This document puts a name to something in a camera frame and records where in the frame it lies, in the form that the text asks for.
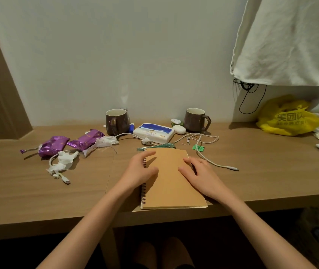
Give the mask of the person's left forearm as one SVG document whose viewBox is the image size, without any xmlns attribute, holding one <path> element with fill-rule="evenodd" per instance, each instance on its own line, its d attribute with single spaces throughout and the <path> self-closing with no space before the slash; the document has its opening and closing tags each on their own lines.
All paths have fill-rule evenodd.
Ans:
<svg viewBox="0 0 319 269">
<path fill-rule="evenodd" d="M 36 269 L 85 269 L 119 208 L 135 186 L 117 183 Z"/>
</svg>

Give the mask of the person's right forearm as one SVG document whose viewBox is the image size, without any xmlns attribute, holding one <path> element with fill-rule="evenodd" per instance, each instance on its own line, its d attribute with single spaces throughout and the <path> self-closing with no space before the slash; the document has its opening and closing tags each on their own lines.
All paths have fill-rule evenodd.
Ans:
<svg viewBox="0 0 319 269">
<path fill-rule="evenodd" d="M 232 191 L 209 191 L 205 195 L 231 213 L 267 269 L 316 269 Z"/>
</svg>

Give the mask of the crumpled white tissue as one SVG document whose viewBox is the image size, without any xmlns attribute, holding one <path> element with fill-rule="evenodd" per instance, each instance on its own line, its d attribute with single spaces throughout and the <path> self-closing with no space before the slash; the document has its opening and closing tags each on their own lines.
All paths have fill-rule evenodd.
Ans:
<svg viewBox="0 0 319 269">
<path fill-rule="evenodd" d="M 49 160 L 49 168 L 47 171 L 53 175 L 57 176 L 62 171 L 68 170 L 75 158 L 78 156 L 79 152 L 69 153 L 69 150 L 59 151 L 56 155 L 52 156 Z"/>
<path fill-rule="evenodd" d="M 117 140 L 115 136 L 103 136 L 101 138 L 97 138 L 93 145 L 83 150 L 82 152 L 84 154 L 84 157 L 86 158 L 95 149 L 110 147 L 117 154 L 116 149 L 113 147 L 114 145 L 117 145 L 117 144 L 119 144 L 119 141 Z"/>
</svg>

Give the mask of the green transparent pen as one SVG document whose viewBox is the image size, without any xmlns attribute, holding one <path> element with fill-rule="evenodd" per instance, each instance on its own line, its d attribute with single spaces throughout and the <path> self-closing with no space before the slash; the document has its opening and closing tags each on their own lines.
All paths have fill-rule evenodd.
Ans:
<svg viewBox="0 0 319 269">
<path fill-rule="evenodd" d="M 165 143 L 160 145 L 154 145 L 154 146 L 145 146 L 145 147 L 139 147 L 136 150 L 139 152 L 143 152 L 147 149 L 156 149 L 156 148 L 170 148 L 170 149 L 176 149 L 175 144 L 173 143 Z"/>
</svg>

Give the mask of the purple foil snack packet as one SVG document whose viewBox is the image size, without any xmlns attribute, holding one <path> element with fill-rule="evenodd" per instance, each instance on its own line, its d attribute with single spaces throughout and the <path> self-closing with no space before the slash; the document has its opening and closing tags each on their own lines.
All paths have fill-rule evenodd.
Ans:
<svg viewBox="0 0 319 269">
<path fill-rule="evenodd" d="M 62 135 L 52 136 L 49 140 L 40 144 L 38 147 L 33 149 L 21 149 L 20 153 L 24 154 L 30 151 L 37 151 L 40 157 L 52 157 L 58 152 L 63 151 L 64 147 L 69 142 L 70 138 Z"/>
<path fill-rule="evenodd" d="M 92 146 L 97 139 L 104 137 L 105 134 L 97 129 L 91 129 L 89 132 L 85 133 L 84 135 L 80 136 L 75 140 L 71 140 L 67 143 L 72 149 L 77 151 L 84 151 Z"/>
</svg>

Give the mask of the person's legs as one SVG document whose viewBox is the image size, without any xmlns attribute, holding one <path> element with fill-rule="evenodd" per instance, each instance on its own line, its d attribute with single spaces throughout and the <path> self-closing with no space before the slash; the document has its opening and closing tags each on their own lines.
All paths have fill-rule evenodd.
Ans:
<svg viewBox="0 0 319 269">
<path fill-rule="evenodd" d="M 169 237 L 157 250 L 147 241 L 140 242 L 127 269 L 196 269 L 183 242 Z"/>
</svg>

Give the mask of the wooden desk leg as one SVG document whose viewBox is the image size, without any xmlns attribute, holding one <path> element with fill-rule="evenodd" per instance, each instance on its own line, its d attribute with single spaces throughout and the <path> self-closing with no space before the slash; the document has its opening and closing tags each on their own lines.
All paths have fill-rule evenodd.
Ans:
<svg viewBox="0 0 319 269">
<path fill-rule="evenodd" d="M 99 244 L 107 269 L 120 269 L 120 257 L 117 249 L 115 233 L 112 226 L 110 226 L 108 230 L 105 231 Z"/>
</svg>

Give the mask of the person's left hand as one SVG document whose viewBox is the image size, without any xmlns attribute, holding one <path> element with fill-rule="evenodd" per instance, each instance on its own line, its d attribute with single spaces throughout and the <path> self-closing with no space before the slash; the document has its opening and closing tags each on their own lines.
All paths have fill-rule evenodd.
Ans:
<svg viewBox="0 0 319 269">
<path fill-rule="evenodd" d="M 118 184 L 120 188 L 127 193 L 133 192 L 133 190 L 148 181 L 145 177 L 146 168 L 144 166 L 144 160 L 150 156 L 155 155 L 156 151 L 153 149 L 141 152 L 130 159 L 129 165 L 119 180 Z"/>
</svg>

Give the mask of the yellow plastic bag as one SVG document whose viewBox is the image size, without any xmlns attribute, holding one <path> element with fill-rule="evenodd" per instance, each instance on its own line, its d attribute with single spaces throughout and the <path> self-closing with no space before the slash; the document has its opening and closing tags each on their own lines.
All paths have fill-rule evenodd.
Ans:
<svg viewBox="0 0 319 269">
<path fill-rule="evenodd" d="M 319 117 L 309 111 L 310 103 L 284 95 L 268 100 L 260 109 L 256 126 L 266 133 L 297 136 L 315 131 Z"/>
</svg>

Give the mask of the brown ceramic mug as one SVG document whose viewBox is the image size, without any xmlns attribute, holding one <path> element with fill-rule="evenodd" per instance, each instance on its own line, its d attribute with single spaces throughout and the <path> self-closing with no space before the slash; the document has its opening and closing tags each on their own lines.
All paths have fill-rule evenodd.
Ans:
<svg viewBox="0 0 319 269">
<path fill-rule="evenodd" d="M 188 108 L 184 117 L 184 127 L 188 132 L 202 133 L 208 130 L 211 118 L 199 108 Z"/>
<path fill-rule="evenodd" d="M 129 132 L 130 120 L 126 109 L 111 109 L 105 116 L 108 135 L 117 136 Z"/>
</svg>

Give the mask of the white hanging cloth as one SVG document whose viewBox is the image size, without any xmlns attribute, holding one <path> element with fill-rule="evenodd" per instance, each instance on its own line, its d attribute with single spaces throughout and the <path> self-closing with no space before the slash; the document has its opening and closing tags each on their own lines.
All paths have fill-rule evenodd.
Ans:
<svg viewBox="0 0 319 269">
<path fill-rule="evenodd" d="M 319 86 L 319 0 L 247 0 L 230 74 L 251 84 Z"/>
</svg>

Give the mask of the brown kraft spiral notebook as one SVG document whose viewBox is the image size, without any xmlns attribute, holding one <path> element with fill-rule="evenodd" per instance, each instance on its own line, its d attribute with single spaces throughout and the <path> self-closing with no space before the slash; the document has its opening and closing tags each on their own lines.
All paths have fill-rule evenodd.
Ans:
<svg viewBox="0 0 319 269">
<path fill-rule="evenodd" d="M 158 174 L 152 176 L 141 188 L 141 210 L 207 208 L 204 196 L 179 172 L 187 165 L 185 150 L 174 148 L 152 148 L 156 153 L 143 160 L 144 167 L 157 167 Z"/>
</svg>

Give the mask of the person's right hand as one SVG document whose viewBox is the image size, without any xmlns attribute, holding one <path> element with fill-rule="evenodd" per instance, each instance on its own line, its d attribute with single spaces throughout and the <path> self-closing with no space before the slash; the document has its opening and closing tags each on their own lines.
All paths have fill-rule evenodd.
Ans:
<svg viewBox="0 0 319 269">
<path fill-rule="evenodd" d="M 210 164 L 203 159 L 195 157 L 183 158 L 183 161 L 185 162 L 183 167 L 191 167 L 196 173 L 196 180 L 189 181 L 191 185 L 202 194 L 219 202 L 220 194 L 226 187 Z"/>
</svg>

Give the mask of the white and blue tissue pack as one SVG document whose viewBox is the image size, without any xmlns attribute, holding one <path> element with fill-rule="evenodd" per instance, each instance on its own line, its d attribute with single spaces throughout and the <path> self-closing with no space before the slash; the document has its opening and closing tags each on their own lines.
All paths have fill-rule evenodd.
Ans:
<svg viewBox="0 0 319 269">
<path fill-rule="evenodd" d="M 141 140 L 148 138 L 153 143 L 165 144 L 170 142 L 172 137 L 175 135 L 175 130 L 167 126 L 143 123 L 139 127 L 135 128 L 132 134 Z"/>
</svg>

